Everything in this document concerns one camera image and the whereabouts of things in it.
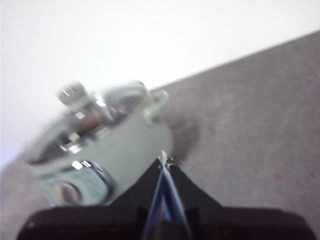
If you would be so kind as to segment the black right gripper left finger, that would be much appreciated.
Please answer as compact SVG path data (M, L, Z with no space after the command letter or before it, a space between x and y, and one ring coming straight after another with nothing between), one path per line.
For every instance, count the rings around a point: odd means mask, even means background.
M55 207L33 213L19 240L164 240L162 151L142 177L113 203Z

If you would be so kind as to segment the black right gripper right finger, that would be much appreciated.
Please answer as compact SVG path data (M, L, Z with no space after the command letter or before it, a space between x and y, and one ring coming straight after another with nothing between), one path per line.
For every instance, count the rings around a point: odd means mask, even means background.
M311 240L313 231L298 214L274 208L227 207L200 189L172 159L164 163L175 213L193 240Z

